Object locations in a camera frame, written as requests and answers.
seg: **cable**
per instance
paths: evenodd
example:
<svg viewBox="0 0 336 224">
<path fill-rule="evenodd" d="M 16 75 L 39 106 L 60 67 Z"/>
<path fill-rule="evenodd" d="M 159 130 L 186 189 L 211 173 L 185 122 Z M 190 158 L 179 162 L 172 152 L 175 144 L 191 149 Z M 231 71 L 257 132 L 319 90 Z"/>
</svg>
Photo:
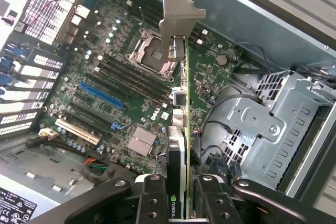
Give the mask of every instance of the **cable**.
<svg viewBox="0 0 336 224">
<path fill-rule="evenodd" d="M 234 98 L 249 98 L 249 99 L 254 100 L 254 101 L 256 101 L 256 102 L 259 101 L 259 99 L 258 99 L 257 97 L 255 97 L 255 96 L 253 96 L 253 95 L 250 95 L 250 94 L 234 94 L 234 95 L 230 95 L 230 96 L 226 97 L 226 98 L 225 98 L 224 100 L 222 100 L 220 103 L 214 105 L 214 106 L 210 109 L 208 115 L 206 115 L 206 117 L 205 117 L 205 120 L 204 120 L 204 123 L 203 123 L 203 126 L 202 126 L 202 130 L 201 130 L 201 135 L 200 135 L 200 137 L 199 137 L 199 139 L 200 139 L 200 149 L 199 149 L 199 152 L 200 152 L 199 154 L 200 154 L 200 155 L 199 155 L 199 156 L 200 156 L 200 157 L 202 157 L 202 156 L 201 156 L 201 155 L 202 155 L 202 136 L 203 136 L 203 134 L 204 134 L 205 126 L 206 126 L 206 124 L 208 123 L 208 120 L 209 120 L 210 116 L 214 113 L 214 111 L 215 111 L 215 109 L 216 109 L 217 107 L 221 106 L 224 102 L 226 102 L 226 101 L 228 101 L 228 100 L 231 100 L 231 99 L 234 99 Z"/>
<path fill-rule="evenodd" d="M 267 60 L 267 57 L 266 57 L 266 52 L 265 52 L 265 50 L 261 46 L 259 46 L 258 44 L 252 43 L 252 42 L 242 41 L 242 42 L 235 43 L 234 46 L 233 46 L 233 48 L 235 48 L 237 45 L 250 45 L 250 46 L 257 47 L 261 51 L 262 56 L 264 57 L 265 65 L 266 65 L 268 73 L 269 74 L 272 73 L 271 72 L 271 68 L 269 67 L 269 64 L 268 64 L 268 60 Z"/>
<path fill-rule="evenodd" d="M 233 86 L 233 85 L 226 85 L 226 86 L 222 87 L 222 88 L 215 94 L 215 97 L 218 97 L 219 94 L 220 94 L 224 89 L 227 89 L 227 88 L 235 89 L 235 90 L 238 91 L 238 93 L 242 94 L 242 91 L 241 91 L 239 88 L 237 88 L 236 86 Z"/>
<path fill-rule="evenodd" d="M 211 145 L 209 145 L 207 148 L 205 148 L 205 150 L 204 150 L 204 152 L 202 153 L 202 155 L 201 155 L 201 157 L 203 157 L 204 156 L 204 154 L 206 153 L 206 152 L 208 152 L 209 150 L 211 150 L 211 149 L 213 149 L 213 148 L 218 148 L 219 150 L 220 150 L 220 158 L 221 158 L 221 160 L 224 160 L 224 153 L 223 153 L 223 150 L 218 146 L 218 145 L 215 145 L 215 144 L 211 144 Z"/>
</svg>

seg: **motherboard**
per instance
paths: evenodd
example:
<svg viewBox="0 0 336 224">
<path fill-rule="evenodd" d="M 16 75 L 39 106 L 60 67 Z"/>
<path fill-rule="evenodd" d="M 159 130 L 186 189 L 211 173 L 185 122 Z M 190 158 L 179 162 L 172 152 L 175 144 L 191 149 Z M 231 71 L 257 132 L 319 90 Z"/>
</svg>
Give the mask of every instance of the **motherboard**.
<svg viewBox="0 0 336 224">
<path fill-rule="evenodd" d="M 161 47 L 162 3 L 95 1 L 39 125 L 78 151 L 94 150 L 137 174 L 152 173 L 166 150 L 165 127 L 172 125 L 172 99 L 181 86 L 180 63 L 169 62 Z M 187 45 L 182 68 L 191 82 L 188 122 L 195 137 L 240 52 L 201 24 Z"/>
</svg>

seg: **ram slot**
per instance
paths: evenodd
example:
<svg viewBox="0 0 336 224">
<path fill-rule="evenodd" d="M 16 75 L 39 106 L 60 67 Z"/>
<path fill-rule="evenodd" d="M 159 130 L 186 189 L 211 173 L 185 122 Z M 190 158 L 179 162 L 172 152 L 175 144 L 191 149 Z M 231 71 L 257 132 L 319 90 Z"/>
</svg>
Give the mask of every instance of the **ram slot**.
<svg viewBox="0 0 336 224">
<path fill-rule="evenodd" d="M 105 134 L 111 133 L 110 131 L 107 131 L 107 130 L 103 129 L 102 127 L 100 127 L 98 125 L 95 125 L 92 122 L 90 122 L 89 120 L 81 118 L 80 116 L 78 116 L 78 115 L 76 115 L 76 114 L 74 114 L 74 113 L 72 113 L 70 111 L 65 111 L 65 115 L 67 115 L 67 116 L 69 116 L 69 117 L 71 117 L 73 119 L 76 119 L 77 121 L 79 121 L 79 122 L 81 122 L 83 124 L 86 124 L 87 126 L 93 128 L 93 129 L 95 129 L 95 130 L 97 130 L 97 131 L 99 131 L 101 133 L 105 133 Z"/>
<path fill-rule="evenodd" d="M 125 71 L 122 71 L 122 70 L 120 70 L 118 68 L 115 68 L 113 66 L 108 66 L 104 63 L 99 63 L 98 67 L 103 68 L 103 69 L 107 70 L 108 72 L 111 72 L 111 73 L 122 76 L 123 79 L 125 79 L 125 81 L 130 82 L 130 83 L 134 83 L 135 85 L 140 86 L 141 89 L 146 90 L 147 93 L 153 95 L 154 97 L 158 97 L 158 98 L 161 98 L 161 99 L 164 99 L 166 97 L 166 95 L 159 94 L 156 91 L 153 91 L 151 88 L 148 88 L 148 86 L 146 86 L 141 81 L 135 80 L 133 77 L 125 76 L 125 75 L 129 75 L 129 73 L 127 73 Z"/>
<path fill-rule="evenodd" d="M 68 131 L 68 132 L 71 132 L 72 134 L 88 141 L 89 143 L 91 144 L 94 144 L 94 145 L 98 145 L 100 139 L 84 130 L 82 130 L 81 128 L 77 127 L 77 126 L 74 126 L 62 119 L 57 119 L 55 124 L 59 127 L 61 127 L 62 129 Z"/>
</svg>

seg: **blue pcie slot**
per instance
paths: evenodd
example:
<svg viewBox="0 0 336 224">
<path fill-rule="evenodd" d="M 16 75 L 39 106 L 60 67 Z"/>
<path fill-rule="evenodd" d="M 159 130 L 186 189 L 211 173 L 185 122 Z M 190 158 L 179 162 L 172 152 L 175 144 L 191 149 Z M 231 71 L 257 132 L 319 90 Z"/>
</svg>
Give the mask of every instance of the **blue pcie slot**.
<svg viewBox="0 0 336 224">
<path fill-rule="evenodd" d="M 93 94 L 93 95 L 96 95 L 98 96 L 99 98 L 103 99 L 104 101 L 107 101 L 111 104 L 113 104 L 114 106 L 116 106 L 117 108 L 121 109 L 124 107 L 124 103 L 121 102 L 121 101 L 118 101 L 117 99 L 109 96 L 108 94 L 94 88 L 93 86 L 91 85 L 88 85 L 87 83 L 84 83 L 84 82 L 81 82 L 79 84 L 79 87 L 86 90 L 87 92 Z"/>
</svg>

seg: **power supply label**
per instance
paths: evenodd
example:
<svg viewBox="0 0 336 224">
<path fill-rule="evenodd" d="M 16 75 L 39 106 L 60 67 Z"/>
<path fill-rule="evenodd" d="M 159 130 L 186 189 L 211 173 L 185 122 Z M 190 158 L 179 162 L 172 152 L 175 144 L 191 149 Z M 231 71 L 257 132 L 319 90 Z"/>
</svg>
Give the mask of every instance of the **power supply label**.
<svg viewBox="0 0 336 224">
<path fill-rule="evenodd" d="M 0 187 L 0 224 L 26 223 L 37 205 Z"/>
</svg>

